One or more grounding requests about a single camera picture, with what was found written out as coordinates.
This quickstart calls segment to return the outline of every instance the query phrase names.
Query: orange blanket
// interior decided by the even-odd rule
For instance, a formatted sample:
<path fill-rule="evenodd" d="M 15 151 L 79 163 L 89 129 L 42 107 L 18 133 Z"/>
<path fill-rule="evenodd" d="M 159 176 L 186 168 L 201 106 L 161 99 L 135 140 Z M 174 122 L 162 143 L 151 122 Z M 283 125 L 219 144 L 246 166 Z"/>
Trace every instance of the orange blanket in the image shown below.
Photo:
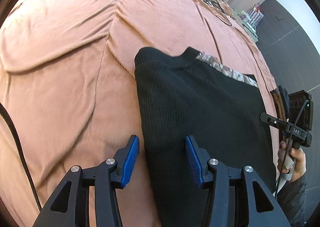
<path fill-rule="evenodd" d="M 269 93 L 276 84 L 260 51 L 237 22 L 201 0 L 20 0 L 0 29 L 0 101 L 42 205 L 70 167 L 96 166 L 136 134 L 140 153 L 131 182 L 117 191 L 123 225 L 160 225 L 134 79 L 134 57 L 144 46 L 173 56 L 191 46 L 254 74 L 267 113 L 276 116 Z M 278 131 L 271 134 L 276 163 Z M 0 197 L 20 227 L 32 226 L 38 210 L 1 118 Z"/>

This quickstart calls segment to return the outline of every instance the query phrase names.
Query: sweater sleeve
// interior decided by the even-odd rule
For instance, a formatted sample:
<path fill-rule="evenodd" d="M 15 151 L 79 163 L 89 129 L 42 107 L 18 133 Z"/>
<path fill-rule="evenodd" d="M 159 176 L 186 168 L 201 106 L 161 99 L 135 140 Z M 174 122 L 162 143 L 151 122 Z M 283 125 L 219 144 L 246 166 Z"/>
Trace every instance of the sweater sleeve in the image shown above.
<path fill-rule="evenodd" d="M 287 182 L 278 193 L 278 203 L 291 227 L 302 227 L 305 222 L 306 174 L 294 182 Z"/>

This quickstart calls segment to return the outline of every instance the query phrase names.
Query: knit fabric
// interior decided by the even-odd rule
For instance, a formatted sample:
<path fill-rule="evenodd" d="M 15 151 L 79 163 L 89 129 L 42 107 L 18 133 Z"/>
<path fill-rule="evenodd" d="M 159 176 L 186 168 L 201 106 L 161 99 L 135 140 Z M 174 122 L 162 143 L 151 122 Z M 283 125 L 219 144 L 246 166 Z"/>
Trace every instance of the knit fabric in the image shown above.
<path fill-rule="evenodd" d="M 188 48 L 171 57 L 142 48 L 135 77 L 151 186 L 163 227 L 197 227 L 207 190 L 194 183 L 185 137 L 225 165 L 252 166 L 275 191 L 270 128 L 259 89 L 228 77 Z"/>
<path fill-rule="evenodd" d="M 294 182 L 286 182 L 279 191 L 277 201 L 291 227 L 302 227 L 305 221 L 307 177 L 304 174 Z"/>

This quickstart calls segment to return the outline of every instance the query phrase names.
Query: wrinkled fabric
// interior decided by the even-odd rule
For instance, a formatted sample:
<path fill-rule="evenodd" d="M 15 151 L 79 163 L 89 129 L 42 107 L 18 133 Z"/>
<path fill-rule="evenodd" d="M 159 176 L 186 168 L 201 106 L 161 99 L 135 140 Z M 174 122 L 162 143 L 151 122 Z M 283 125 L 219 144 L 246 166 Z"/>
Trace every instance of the wrinkled fabric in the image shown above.
<path fill-rule="evenodd" d="M 288 91 L 286 88 L 283 88 L 281 85 L 279 85 L 278 90 L 282 98 L 285 116 L 286 118 L 289 118 L 290 103 L 289 103 Z"/>
<path fill-rule="evenodd" d="M 284 103 L 283 103 L 283 99 L 282 99 L 282 96 L 281 96 L 278 88 L 275 89 L 275 93 L 277 94 L 277 96 L 279 98 L 280 107 L 281 107 L 281 113 L 282 113 L 282 120 L 286 121 L 287 117 L 285 115 Z"/>
<path fill-rule="evenodd" d="M 19 0 L 0 28 L 0 102 L 42 205 L 73 165 L 96 166 L 136 134 L 140 153 L 131 182 L 117 191 L 120 214 L 127 227 L 159 226 L 134 77 L 145 46 L 172 56 L 191 46 L 253 74 L 276 116 L 269 93 L 276 84 L 260 51 L 241 25 L 201 0 Z M 278 132 L 271 134 L 276 163 Z M 0 197 L 20 227 L 31 227 L 38 210 L 1 118 L 0 147 Z M 93 192 L 90 221 L 95 227 Z"/>
<path fill-rule="evenodd" d="M 281 103 L 279 100 L 279 96 L 277 95 L 277 93 L 275 91 L 271 91 L 271 94 L 273 96 L 273 100 L 276 106 L 276 111 L 277 111 L 277 118 L 279 118 L 280 120 L 283 120 L 284 117 L 282 115 L 282 108 L 281 108 Z"/>

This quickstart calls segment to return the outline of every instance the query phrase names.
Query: black cable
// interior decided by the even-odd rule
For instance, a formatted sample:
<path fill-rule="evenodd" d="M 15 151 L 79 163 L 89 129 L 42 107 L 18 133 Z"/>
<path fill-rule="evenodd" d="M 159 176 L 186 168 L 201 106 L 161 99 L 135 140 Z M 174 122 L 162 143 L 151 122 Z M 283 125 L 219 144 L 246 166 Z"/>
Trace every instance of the black cable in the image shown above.
<path fill-rule="evenodd" d="M 20 143 L 20 139 L 19 139 L 17 130 L 16 130 L 14 124 L 13 124 L 13 121 L 10 118 L 10 115 L 8 114 L 7 110 L 2 106 L 1 103 L 0 103 L 0 115 L 2 116 L 2 118 L 4 119 L 4 121 L 6 122 L 6 124 L 8 125 L 8 127 L 9 127 L 9 129 L 11 131 L 12 137 L 13 137 L 15 143 L 16 143 L 16 147 L 17 147 L 17 150 L 18 150 L 18 153 L 19 153 L 19 157 L 20 157 L 24 172 L 27 175 L 27 178 L 28 178 L 28 181 L 29 181 L 32 193 L 33 193 L 33 196 L 34 196 L 34 198 L 36 200 L 36 204 L 38 206 L 38 209 L 39 209 L 39 211 L 41 211 L 42 207 L 41 207 L 41 204 L 40 204 L 40 201 L 39 201 L 39 197 L 37 195 L 35 184 L 33 183 L 31 174 L 30 174 L 29 169 L 28 169 L 28 165 L 27 165 L 26 160 L 25 160 L 24 155 L 23 155 L 23 151 L 22 151 L 22 147 L 21 147 L 21 143 Z"/>
<path fill-rule="evenodd" d="M 284 168 L 285 159 L 286 159 L 286 157 L 287 157 L 287 155 L 288 155 L 288 148 L 289 148 L 289 146 L 290 146 L 290 145 L 289 145 L 289 142 L 291 141 L 293 130 L 294 130 L 294 128 L 296 127 L 296 125 L 297 125 L 297 123 L 298 123 L 298 120 L 299 120 L 299 118 L 300 118 L 300 116 L 301 116 L 301 114 L 302 114 L 302 111 L 303 111 L 304 107 L 306 106 L 306 104 L 307 104 L 308 102 L 309 102 L 309 100 L 305 100 L 305 102 L 304 102 L 303 106 L 301 107 L 301 109 L 300 109 L 300 111 L 299 111 L 299 113 L 298 113 L 298 116 L 297 116 L 297 118 L 296 118 L 296 120 L 295 120 L 295 122 L 294 122 L 294 125 L 292 126 L 292 129 L 291 129 L 291 131 L 290 131 L 290 136 L 289 136 L 289 140 L 288 140 L 288 143 L 287 143 L 287 147 L 286 147 L 286 149 L 285 149 L 285 154 L 284 154 L 284 158 L 283 158 L 283 162 L 282 162 L 282 166 L 281 166 L 281 170 L 280 170 L 280 175 L 279 175 L 278 183 L 277 183 L 277 187 L 276 187 L 275 199 L 277 199 L 277 194 L 278 194 L 279 185 L 280 185 L 280 179 L 281 179 L 281 176 L 282 176 L 282 170 L 283 170 L 283 168 Z"/>
<path fill-rule="evenodd" d="M 218 11 L 220 11 L 223 15 L 226 16 L 226 19 L 228 20 L 228 15 L 227 13 L 224 11 L 224 9 L 221 7 L 220 3 L 218 2 L 218 0 L 202 0 L 205 4 L 211 5 L 213 7 L 215 7 Z M 223 23 L 225 23 L 226 25 L 228 25 L 229 27 L 232 27 L 232 23 L 228 20 L 229 23 L 225 22 L 224 20 L 222 20 L 218 15 L 216 15 L 214 13 L 214 15 Z"/>

